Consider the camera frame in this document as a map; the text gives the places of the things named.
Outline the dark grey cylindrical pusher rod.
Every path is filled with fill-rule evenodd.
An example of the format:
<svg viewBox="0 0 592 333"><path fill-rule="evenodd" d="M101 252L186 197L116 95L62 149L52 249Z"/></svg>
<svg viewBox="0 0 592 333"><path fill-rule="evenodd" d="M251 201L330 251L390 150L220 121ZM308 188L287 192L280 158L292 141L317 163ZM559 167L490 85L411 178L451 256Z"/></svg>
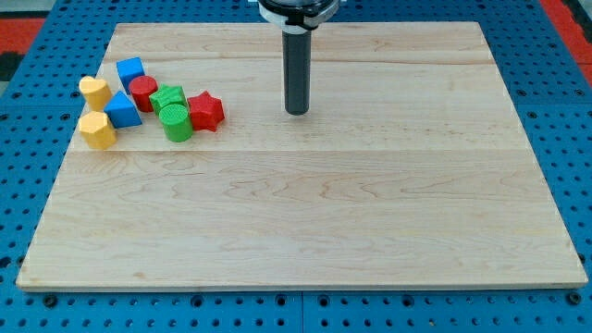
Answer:
<svg viewBox="0 0 592 333"><path fill-rule="evenodd" d="M308 112L310 103L311 32L282 33L284 106L293 116Z"/></svg>

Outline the black white end effector mount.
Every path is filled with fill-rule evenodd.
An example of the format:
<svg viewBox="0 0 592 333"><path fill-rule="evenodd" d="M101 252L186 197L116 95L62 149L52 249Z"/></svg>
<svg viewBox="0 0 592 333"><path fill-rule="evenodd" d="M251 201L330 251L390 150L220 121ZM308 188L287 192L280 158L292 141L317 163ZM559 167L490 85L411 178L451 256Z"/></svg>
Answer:
<svg viewBox="0 0 592 333"><path fill-rule="evenodd" d="M282 30L315 30L337 13L340 0L258 0L258 6Z"/></svg>

